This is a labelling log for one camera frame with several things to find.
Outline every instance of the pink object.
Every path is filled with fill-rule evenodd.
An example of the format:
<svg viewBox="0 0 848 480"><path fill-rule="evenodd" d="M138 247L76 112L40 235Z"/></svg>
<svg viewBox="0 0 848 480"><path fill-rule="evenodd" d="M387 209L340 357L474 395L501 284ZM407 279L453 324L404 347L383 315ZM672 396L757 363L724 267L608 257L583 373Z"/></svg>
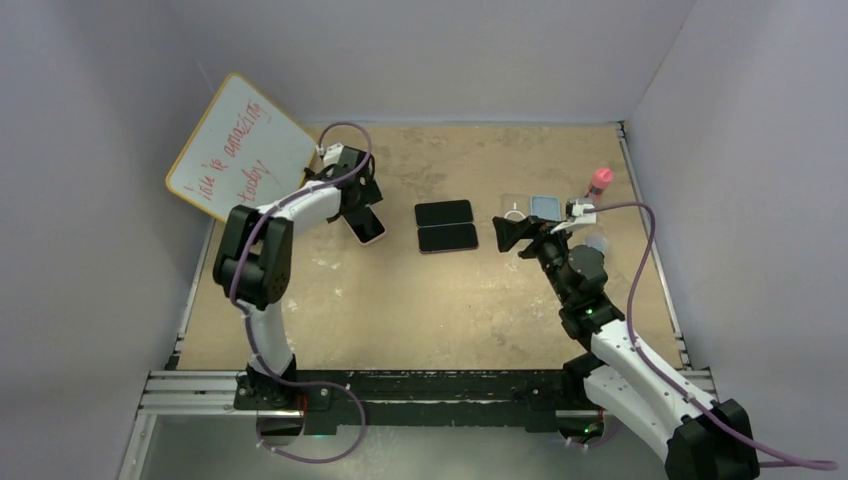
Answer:
<svg viewBox="0 0 848 480"><path fill-rule="evenodd" d="M609 184L612 183L612 178L612 170L609 168L599 168L595 170L595 175L592 176L592 187L606 190Z"/></svg>

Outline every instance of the table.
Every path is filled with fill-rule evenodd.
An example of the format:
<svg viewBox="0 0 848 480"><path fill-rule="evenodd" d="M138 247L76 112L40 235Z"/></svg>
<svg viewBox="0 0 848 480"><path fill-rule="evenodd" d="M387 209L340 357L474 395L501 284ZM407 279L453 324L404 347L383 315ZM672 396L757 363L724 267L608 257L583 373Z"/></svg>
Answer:
<svg viewBox="0 0 848 480"><path fill-rule="evenodd" d="M282 300L289 342L305 369L559 368L584 352L563 331L560 305L534 260L518 249L499 253L491 218L503 194L585 192L592 173L610 167L605 203L634 200L609 126L375 126L377 182L385 200L373 207L387 235L368 247L344 221L313 229L294 244L292 279ZM310 129L316 134L319 128ZM353 129L325 140L364 148ZM435 255L418 251L413 206L469 199L480 247ZM610 242L607 293L622 310L645 246L639 212L601 214ZM571 242L580 242L588 230ZM212 281L223 232L206 253L185 343L182 370L238 370L249 348L238 312ZM653 262L634 304L636 328L669 363L680 357Z"/></svg>

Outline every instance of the metal frame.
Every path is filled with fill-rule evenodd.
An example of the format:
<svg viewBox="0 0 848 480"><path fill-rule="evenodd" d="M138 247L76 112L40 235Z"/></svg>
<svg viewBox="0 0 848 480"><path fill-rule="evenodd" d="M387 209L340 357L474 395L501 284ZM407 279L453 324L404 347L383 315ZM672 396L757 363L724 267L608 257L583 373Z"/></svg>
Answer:
<svg viewBox="0 0 848 480"><path fill-rule="evenodd" d="M633 185L634 194L637 200L642 201L642 192L639 189L639 184L636 180L630 151L627 147L627 139L625 135L624 122L615 124L616 134L618 136L619 145L622 155L624 156L625 165L627 167L630 181ZM642 220L647 229L647 218L641 212ZM179 355L182 352L182 345L185 339L186 330L188 328L189 317L194 304L197 284L200 280L200 275L203 270L203 263L206 254L209 250L209 244L212 239L212 231L215 221L211 221L208 227L208 233L201 247L197 266L194 272L194 279L189 290L186 307L183 312L180 328L177 333L176 342L174 345L174 353L172 356L172 365L176 365ZM680 330L680 324L677 319L677 313L674 309L671 296L668 291L668 282L666 281L665 272L663 270L662 261L657 252L656 245L652 246L654 262L662 284L663 293L665 296L666 307L668 308L671 317L672 329L677 342L677 348L680 353L680 359L683 364L683 369L680 374L689 382L693 383L698 388L713 395L719 399L713 382L711 372L707 370L693 370L689 360L689 355L686 350L686 343L683 334ZM137 480L141 478L142 469L144 467L145 458L150 447L151 438L154 436L157 421L160 416L202 416L202 415L235 415L255 417L259 415L259 411L250 410L235 410L233 408L233 400L236 396L237 383L236 375L238 371L192 371L192 370L162 370L152 371L147 379L144 393L139 402L135 424L132 435L130 437L127 453L124 457L124 462L121 467L119 480ZM263 417L278 417L278 418L299 418L300 412L297 410L277 410L277 411L262 411ZM564 410L557 411L557 417L594 417L597 415L595 410Z"/></svg>

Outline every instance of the black smartphone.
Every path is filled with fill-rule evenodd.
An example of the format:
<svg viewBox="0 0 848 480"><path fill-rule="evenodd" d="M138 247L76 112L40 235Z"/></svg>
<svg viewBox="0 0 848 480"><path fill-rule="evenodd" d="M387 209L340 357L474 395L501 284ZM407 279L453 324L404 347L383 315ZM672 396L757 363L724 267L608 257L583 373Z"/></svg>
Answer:
<svg viewBox="0 0 848 480"><path fill-rule="evenodd" d="M371 245L386 234L386 227L369 207L342 216L362 245Z"/></svg>
<svg viewBox="0 0 848 480"><path fill-rule="evenodd" d="M419 227L454 225L473 221L471 202L468 200L450 200L415 205L415 222Z"/></svg>
<svg viewBox="0 0 848 480"><path fill-rule="evenodd" d="M473 250L477 246L477 229L471 223L418 229L418 248L421 253Z"/></svg>

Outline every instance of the purple cable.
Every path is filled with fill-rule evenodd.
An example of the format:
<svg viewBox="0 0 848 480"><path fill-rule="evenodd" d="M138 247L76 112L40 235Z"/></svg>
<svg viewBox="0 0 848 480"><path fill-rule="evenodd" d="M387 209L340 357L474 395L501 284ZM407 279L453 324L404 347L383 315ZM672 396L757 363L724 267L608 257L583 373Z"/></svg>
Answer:
<svg viewBox="0 0 848 480"><path fill-rule="evenodd" d="M642 351L642 347L636 343L636 330L633 328L633 297L636 295L636 287L639 284L639 279L642 277L642 271L645 269L645 265L648 263L648 258L651 255L651 245L654 244L654 234L656 233L656 218L654 217L654 211L648 205L641 202L623 202L623 203L614 203L612 205L605 205L603 207L598 207L592 210L587 210L587 213L599 213L606 210L614 210L616 208L623 207L639 207L644 209L648 213L649 219L649 230L648 230L648 244L645 246L645 252L642 254L642 260L639 262L639 268L636 269L636 275L633 276L633 283L630 284L630 292L627 294L627 313L625 316L625 323L627 324L627 333L630 335L630 341L633 345L633 348L636 350L636 353L639 355L639 358L645 362L645 365L648 366L654 373L657 374L660 378L662 378L665 383L667 383L671 388L673 388L677 393L679 393L683 398L687 401L691 402L692 405L695 406L698 410L701 411L707 418L710 419L719 429L721 429L724 433L730 435L736 440L744 443L745 445L755 448L765 454L768 454L774 458L780 459L780 462L761 462L761 468L778 468L778 467L803 467L811 470L826 470L832 471L839 468L839 464L830 460L807 460L804 458L796 457L794 455L790 455L788 453L783 453L778 450L775 450L768 445L764 445L756 440L746 437L736 430L730 428L726 423L722 422L718 417L716 417L709 408L704 406L701 402L696 400L694 397L689 398L689 393L686 389L674 381L673 378L669 377L665 374L658 366L651 361L650 358Z"/></svg>
<svg viewBox="0 0 848 480"><path fill-rule="evenodd" d="M354 168L350 172L342 175L341 177L339 177L335 180L329 181L327 183L323 183L321 185L318 185L314 188L310 188L308 190L298 190L298 191L286 196L285 198L283 198L282 200L277 202L276 205L269 208L268 211L265 212L261 217L259 217L259 220L256 222L256 225L253 227L253 230L251 230L250 235L248 235L248 237L247 237L247 242L244 245L244 249L242 250L241 256L239 257L238 264L236 265L236 271L235 271L235 274L233 275L233 281L230 284L230 302L232 302L232 304L236 308L238 308L242 312L242 314L244 315L244 329L247 333L247 342L250 344L250 350L253 353L254 357L256 358L256 361L259 362L259 365L267 373L274 373L274 375L271 376L271 378L275 382L277 382L281 385L284 385L286 387L330 387L330 388L335 388L337 390L341 390L342 392L345 393L345 395L350 397L351 400L353 400L353 403L356 405L357 410L359 410L359 416L362 419L362 427L359 430L359 435L357 435L356 440L354 440L353 444L350 447L348 447L347 450L345 450L344 452L342 452L342 453L340 453L336 456L329 457L329 458L301 457L300 455L295 455L293 453L288 453L288 452L285 452L283 450L280 450L277 447L272 447L272 446L268 445L268 443L265 442L265 440L262 439L261 431L260 431L259 426L257 424L256 435L259 438L259 445L263 446L264 448L266 448L268 451L270 451L272 453L276 453L277 455L281 455L283 457L290 458L290 459L296 460L298 462L310 463L310 464L331 463L331 462L335 462L336 460L341 460L342 458L350 455L351 452L353 452L354 450L356 450L357 447L359 447L359 445L362 443L362 440L365 438L366 431L368 430L368 424L367 424L366 417L365 417L365 407L363 407L362 402L358 398L356 398L356 395L354 395L353 392L351 392L347 388L345 388L342 385L339 385L337 383L332 383L332 382L291 382L291 381L288 381L288 380L280 377L281 373L277 374L276 372L273 372L271 370L271 367L268 365L268 363L265 361L265 359L259 353L259 348L256 345L256 339L253 336L253 328L250 325L250 310L247 307L245 307L244 305L238 303L238 301L236 299L236 292L238 291L238 282L239 282L239 279L241 278L241 273L244 270L244 265L245 265L245 263L247 263L247 256L250 253L250 247L256 242L256 237L259 235L259 231L262 229L262 225L264 225L265 222L268 221L268 219L271 217L271 215L274 215L281 208L285 207L286 205L288 205L292 201L297 200L298 198L301 198L305 195L308 195L308 194L314 192L315 190L321 190L321 189L324 189L324 188L334 187L334 186L336 186L336 185L338 185L338 184L340 184L340 183L342 183L342 182L344 182L344 181L346 181L350 178L353 178L357 173L359 173L363 168L365 168L365 166L368 165L368 163L371 161L371 136L368 135L368 132L364 128L362 128L360 125L357 125L355 123L351 123L351 122L331 123L330 125L327 126L327 128L324 129L323 132L321 132L321 135L318 137L318 146L323 147L324 136L327 134L327 132L329 132L331 129L333 129L335 127L342 126L342 125L347 125L347 126L356 128L357 130L362 132L362 135L365 136L365 142L367 143L367 148L366 148L366 151L365 151L365 158L363 159L363 161L359 165L357 165L356 168Z"/></svg>

